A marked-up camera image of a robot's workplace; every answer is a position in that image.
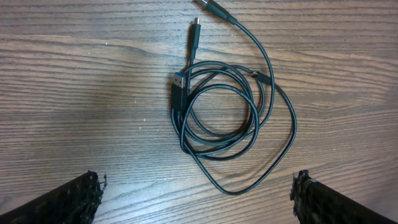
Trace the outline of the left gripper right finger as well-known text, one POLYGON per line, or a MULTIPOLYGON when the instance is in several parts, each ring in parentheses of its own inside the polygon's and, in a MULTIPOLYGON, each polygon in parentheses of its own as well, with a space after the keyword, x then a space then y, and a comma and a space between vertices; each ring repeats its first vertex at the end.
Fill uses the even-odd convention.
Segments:
POLYGON ((290 199, 301 224, 397 224, 309 176, 293 177, 290 199))

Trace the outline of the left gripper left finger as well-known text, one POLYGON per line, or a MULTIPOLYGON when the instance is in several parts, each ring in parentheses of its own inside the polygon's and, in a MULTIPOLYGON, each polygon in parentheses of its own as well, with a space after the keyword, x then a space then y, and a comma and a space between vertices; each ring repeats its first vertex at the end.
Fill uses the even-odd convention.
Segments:
POLYGON ((81 176, 1 215, 1 223, 90 224, 101 205, 108 182, 88 171, 81 176))

